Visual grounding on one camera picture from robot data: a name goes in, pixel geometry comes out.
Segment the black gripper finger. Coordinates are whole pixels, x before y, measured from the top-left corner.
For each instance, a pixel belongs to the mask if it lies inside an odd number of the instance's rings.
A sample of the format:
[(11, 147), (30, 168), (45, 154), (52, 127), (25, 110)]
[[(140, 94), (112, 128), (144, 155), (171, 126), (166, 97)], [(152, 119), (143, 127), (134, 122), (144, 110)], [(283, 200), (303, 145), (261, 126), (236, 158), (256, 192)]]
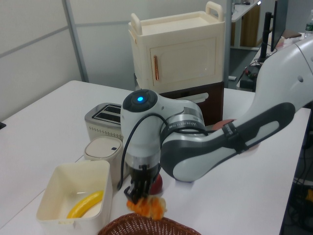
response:
[(130, 202), (137, 204), (137, 188), (134, 182), (124, 189), (124, 194)]
[(137, 189), (137, 195), (138, 198), (145, 198), (149, 195), (150, 190), (150, 184), (148, 182), (139, 182), (138, 183), (138, 189)]

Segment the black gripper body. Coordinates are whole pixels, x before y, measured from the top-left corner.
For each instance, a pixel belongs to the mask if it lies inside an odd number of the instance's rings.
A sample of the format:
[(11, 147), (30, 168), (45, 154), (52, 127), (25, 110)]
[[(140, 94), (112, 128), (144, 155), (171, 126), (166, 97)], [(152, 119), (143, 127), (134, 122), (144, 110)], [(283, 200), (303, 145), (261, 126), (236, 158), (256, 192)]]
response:
[(159, 174), (159, 165), (147, 168), (146, 165), (142, 169), (134, 169), (130, 167), (131, 183), (136, 189), (150, 189)]

